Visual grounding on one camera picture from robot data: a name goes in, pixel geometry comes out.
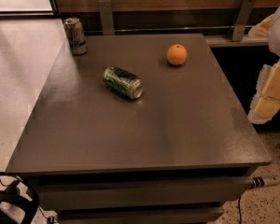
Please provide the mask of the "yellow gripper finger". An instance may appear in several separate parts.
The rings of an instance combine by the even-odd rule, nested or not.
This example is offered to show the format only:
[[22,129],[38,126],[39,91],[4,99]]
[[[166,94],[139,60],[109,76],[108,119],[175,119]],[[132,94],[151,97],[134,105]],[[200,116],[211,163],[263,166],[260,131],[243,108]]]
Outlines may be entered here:
[[248,35],[251,37],[268,37],[272,19],[273,15],[268,16],[263,21],[253,26],[249,30]]
[[253,124],[270,121],[280,110],[280,60],[273,66],[264,64],[259,72],[256,93],[250,104],[248,119]]

